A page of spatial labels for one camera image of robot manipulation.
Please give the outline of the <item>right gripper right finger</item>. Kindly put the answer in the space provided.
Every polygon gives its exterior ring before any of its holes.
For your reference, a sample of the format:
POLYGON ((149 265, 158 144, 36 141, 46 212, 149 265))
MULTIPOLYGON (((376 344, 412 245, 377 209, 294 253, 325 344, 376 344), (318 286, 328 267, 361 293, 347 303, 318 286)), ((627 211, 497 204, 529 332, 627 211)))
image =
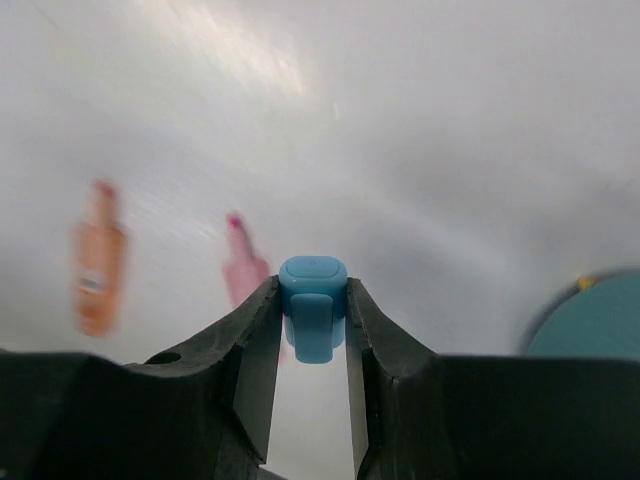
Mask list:
POLYGON ((359 479, 635 479, 639 365, 439 355, 362 282, 345 344, 359 479))

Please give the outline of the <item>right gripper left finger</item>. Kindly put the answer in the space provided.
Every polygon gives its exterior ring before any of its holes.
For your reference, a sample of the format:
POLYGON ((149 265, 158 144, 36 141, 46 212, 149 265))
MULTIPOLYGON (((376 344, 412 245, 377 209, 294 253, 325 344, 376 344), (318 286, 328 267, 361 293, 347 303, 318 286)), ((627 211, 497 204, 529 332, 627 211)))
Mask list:
POLYGON ((280 288, 142 364, 1 355, 5 479, 255 479, 268 455, 280 288))

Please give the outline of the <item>blue eraser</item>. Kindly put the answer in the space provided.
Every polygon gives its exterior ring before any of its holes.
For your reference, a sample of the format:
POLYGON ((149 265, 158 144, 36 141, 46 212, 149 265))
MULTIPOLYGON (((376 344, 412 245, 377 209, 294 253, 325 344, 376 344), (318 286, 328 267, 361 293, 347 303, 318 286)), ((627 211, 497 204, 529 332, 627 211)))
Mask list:
POLYGON ((295 256, 280 268, 286 340, 305 364, 332 361, 344 340, 345 265, 331 256, 295 256))

